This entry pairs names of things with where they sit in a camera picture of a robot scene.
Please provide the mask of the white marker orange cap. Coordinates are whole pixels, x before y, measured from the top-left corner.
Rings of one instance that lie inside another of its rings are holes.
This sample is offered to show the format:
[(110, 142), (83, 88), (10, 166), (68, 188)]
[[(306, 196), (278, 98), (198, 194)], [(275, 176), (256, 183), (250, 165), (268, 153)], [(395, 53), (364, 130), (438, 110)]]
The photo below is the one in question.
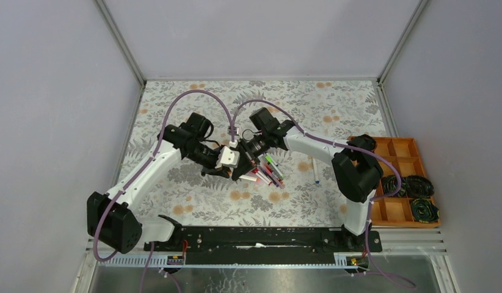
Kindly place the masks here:
[(257, 182), (259, 180), (259, 178), (257, 178), (256, 176), (249, 176), (249, 175), (241, 175), (239, 179), (251, 182)]

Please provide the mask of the white marker blue cap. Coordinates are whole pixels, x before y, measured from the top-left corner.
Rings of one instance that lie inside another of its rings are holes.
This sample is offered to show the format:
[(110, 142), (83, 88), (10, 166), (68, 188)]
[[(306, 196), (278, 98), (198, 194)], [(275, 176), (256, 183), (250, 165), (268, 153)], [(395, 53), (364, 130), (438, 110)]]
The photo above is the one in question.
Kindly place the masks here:
[(315, 158), (312, 158), (312, 166), (313, 166), (313, 174), (314, 174), (315, 183), (319, 184), (320, 178), (319, 178), (318, 163)]

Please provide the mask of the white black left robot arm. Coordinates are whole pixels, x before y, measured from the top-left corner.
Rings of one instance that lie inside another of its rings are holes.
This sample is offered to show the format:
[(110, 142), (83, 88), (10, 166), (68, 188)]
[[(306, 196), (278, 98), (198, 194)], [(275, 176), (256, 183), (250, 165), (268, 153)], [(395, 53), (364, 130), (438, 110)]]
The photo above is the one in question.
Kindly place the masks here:
[(158, 242), (168, 251), (181, 245), (181, 225), (168, 216), (138, 219), (134, 215), (149, 191), (175, 165), (186, 158), (202, 166), (203, 175), (229, 178), (239, 154), (226, 145), (205, 145), (213, 124), (193, 113), (179, 126), (168, 125), (155, 143), (157, 150), (105, 194), (94, 192), (87, 200), (87, 232), (119, 253), (131, 251), (139, 242)]

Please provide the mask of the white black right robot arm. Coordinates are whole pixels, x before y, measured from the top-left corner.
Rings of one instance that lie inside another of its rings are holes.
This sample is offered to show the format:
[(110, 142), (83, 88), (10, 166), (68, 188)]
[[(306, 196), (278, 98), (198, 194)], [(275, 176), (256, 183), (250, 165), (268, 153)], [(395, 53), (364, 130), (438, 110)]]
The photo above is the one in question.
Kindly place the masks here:
[(369, 202), (384, 174), (378, 163), (379, 156), (373, 153), (376, 141), (368, 135), (343, 143), (316, 137), (301, 130), (292, 118), (279, 122), (265, 107), (249, 118), (259, 133), (251, 140), (239, 140), (236, 146), (239, 161), (231, 178), (237, 180), (250, 172), (257, 165), (258, 157), (271, 148), (306, 154), (331, 166), (348, 208), (343, 245), (350, 251), (360, 250), (367, 240)]

